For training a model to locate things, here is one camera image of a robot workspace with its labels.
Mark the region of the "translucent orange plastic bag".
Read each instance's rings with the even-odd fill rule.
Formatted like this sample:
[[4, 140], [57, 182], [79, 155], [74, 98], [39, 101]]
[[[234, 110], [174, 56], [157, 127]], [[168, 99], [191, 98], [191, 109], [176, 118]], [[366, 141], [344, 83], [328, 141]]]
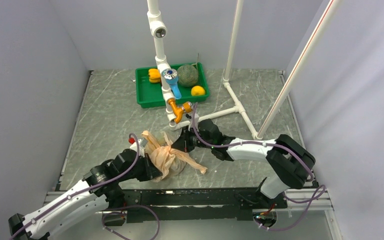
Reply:
[[203, 175], [207, 172], [208, 168], [197, 163], [187, 152], [174, 148], [175, 138], [173, 134], [161, 130], [153, 135], [150, 131], [144, 130], [141, 136], [148, 141], [145, 152], [149, 154], [153, 165], [161, 172], [161, 176], [154, 178], [153, 182], [158, 183], [176, 176], [187, 165]]

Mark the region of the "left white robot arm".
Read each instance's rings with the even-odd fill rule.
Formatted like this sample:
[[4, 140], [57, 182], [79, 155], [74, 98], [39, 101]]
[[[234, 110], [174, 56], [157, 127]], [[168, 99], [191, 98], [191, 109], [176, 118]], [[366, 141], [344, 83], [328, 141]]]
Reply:
[[117, 210], [127, 205], [120, 183], [137, 179], [140, 182], [160, 177], [162, 172], [147, 153], [125, 149], [114, 159], [94, 166], [71, 189], [42, 208], [8, 220], [10, 239], [46, 240], [56, 230], [77, 222], [92, 210]]

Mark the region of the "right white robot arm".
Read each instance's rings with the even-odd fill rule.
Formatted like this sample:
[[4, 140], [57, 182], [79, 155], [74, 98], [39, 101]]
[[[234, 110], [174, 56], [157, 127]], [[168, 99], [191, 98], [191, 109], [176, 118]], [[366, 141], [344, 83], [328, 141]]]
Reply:
[[316, 159], [287, 134], [271, 140], [245, 140], [223, 134], [212, 120], [206, 119], [197, 128], [183, 127], [171, 147], [185, 153], [208, 148], [221, 161], [268, 163], [275, 175], [263, 179], [255, 193], [256, 203], [262, 208], [269, 207], [288, 189], [302, 189], [314, 177]]

